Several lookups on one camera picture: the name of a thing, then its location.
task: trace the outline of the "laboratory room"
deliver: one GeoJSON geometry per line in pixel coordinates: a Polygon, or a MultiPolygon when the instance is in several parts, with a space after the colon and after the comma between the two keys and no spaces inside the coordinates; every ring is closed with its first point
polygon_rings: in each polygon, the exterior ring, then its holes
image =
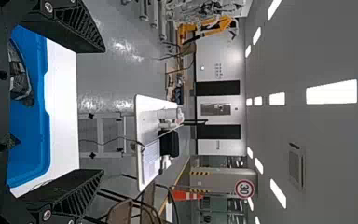
{"type": "Polygon", "coordinates": [[[0,0],[18,223],[358,223],[358,0],[0,0]]]}

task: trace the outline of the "blue panel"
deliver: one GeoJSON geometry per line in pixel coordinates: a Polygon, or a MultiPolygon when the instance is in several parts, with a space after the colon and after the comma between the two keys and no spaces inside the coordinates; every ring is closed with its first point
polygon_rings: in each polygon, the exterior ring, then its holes
{"type": "Polygon", "coordinates": [[[11,101],[10,132],[21,143],[9,152],[7,183],[15,188],[43,175],[50,166],[50,121],[45,110],[46,38],[18,26],[12,33],[34,90],[34,106],[11,101]]]}

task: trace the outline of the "screw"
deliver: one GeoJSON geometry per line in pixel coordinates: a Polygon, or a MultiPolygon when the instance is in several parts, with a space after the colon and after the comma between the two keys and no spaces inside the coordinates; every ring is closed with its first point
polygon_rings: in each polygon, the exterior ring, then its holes
{"type": "Polygon", "coordinates": [[[48,221],[51,218],[51,211],[46,210],[46,212],[43,214],[43,220],[48,221]]]}
{"type": "Polygon", "coordinates": [[[7,145],[0,144],[0,152],[3,152],[7,149],[7,145]]]}
{"type": "Polygon", "coordinates": [[[5,72],[5,71],[0,71],[0,78],[1,78],[1,80],[6,80],[7,77],[8,77],[7,72],[5,72]]]}
{"type": "Polygon", "coordinates": [[[45,9],[48,13],[53,13],[53,5],[50,2],[45,3],[45,9]]]}

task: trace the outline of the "orange cone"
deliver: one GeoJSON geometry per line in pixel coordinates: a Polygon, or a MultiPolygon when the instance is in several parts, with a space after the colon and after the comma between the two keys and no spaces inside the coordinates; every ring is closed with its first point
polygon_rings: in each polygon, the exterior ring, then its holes
{"type": "Polygon", "coordinates": [[[203,199],[203,195],[191,193],[187,191],[181,191],[181,190],[173,190],[172,196],[175,199],[176,202],[183,202],[183,201],[189,201],[189,200],[199,200],[203,199]]]}

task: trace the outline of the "speed limit sign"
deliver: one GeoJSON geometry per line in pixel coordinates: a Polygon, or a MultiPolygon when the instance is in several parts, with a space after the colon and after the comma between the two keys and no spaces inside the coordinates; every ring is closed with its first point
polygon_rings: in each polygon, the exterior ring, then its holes
{"type": "Polygon", "coordinates": [[[251,198],[255,194],[255,185],[249,180],[240,180],[235,185],[235,193],[243,199],[251,198]]]}

